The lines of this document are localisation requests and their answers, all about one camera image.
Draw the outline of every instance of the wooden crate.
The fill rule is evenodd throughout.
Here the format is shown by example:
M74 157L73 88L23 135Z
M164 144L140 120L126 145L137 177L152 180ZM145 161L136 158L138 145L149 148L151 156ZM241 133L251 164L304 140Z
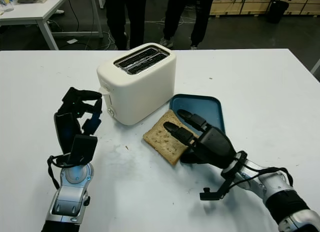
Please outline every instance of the wooden crate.
M320 15L320 0L308 0L301 15Z
M213 0L210 15L238 15L243 0Z
M271 0L245 0L241 14L264 14Z
M288 9L284 12L285 15L299 15L307 0L281 0L289 3Z

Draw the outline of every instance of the toaster slot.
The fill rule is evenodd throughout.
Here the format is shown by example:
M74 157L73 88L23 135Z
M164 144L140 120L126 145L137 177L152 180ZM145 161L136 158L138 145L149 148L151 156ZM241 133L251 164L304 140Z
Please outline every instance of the toaster slot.
M152 56L152 55L154 55L156 53L157 53L156 49L149 48L148 50L146 50L146 51L144 51L142 53L139 53L139 54L127 59L127 60L124 60L123 62L120 62L119 66L122 67L122 68L126 68L129 65L132 65L135 62L140 61L143 58L150 57L150 56Z
M148 67L151 67L152 65L156 64L157 62L161 61L162 59L166 58L167 56L165 54L158 54L154 57L149 58L148 60L144 61L143 63L128 69L128 72L131 74L137 74L144 69L147 69Z
M151 67L169 56L168 52L151 45L114 62L114 64L130 75Z

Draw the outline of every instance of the sneaker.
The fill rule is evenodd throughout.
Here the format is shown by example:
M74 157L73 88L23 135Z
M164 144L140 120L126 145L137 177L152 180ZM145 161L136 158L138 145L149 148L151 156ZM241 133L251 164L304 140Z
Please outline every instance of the sneaker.
M172 48L174 46L174 42L173 42L172 38L170 38L170 40L167 40L165 38L161 38L159 44L166 47L166 48Z

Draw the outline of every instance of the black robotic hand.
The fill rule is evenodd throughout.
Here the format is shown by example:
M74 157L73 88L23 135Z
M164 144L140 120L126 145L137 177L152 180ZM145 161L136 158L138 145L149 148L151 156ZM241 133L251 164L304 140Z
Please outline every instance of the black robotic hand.
M197 139L184 128L179 128L170 122L164 123L163 126L173 137L191 148L191 151L182 155L181 161L184 163L209 163L222 169L227 168L236 154L228 137L197 114L183 109L178 110L177 113L186 123L203 132Z

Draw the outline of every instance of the black trash bin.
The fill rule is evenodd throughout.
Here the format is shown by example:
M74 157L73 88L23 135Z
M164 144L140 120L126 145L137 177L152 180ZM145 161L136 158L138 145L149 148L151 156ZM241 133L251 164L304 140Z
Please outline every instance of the black trash bin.
M273 0L271 2L270 10L266 16L266 20L270 23L279 23L288 7L289 3Z

